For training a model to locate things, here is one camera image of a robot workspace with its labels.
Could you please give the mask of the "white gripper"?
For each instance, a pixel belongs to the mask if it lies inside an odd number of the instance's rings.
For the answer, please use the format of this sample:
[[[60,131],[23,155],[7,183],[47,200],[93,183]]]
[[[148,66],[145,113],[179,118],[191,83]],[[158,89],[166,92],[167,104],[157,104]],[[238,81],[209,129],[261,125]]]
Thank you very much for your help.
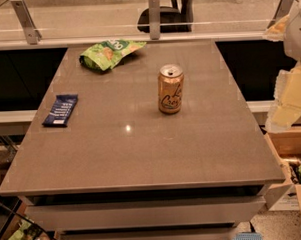
[[[289,16],[279,19],[263,34],[267,41],[283,41],[288,57],[301,62],[301,0]],[[301,65],[290,71],[281,70],[276,78],[274,103],[265,123],[268,133],[283,132],[301,117]]]

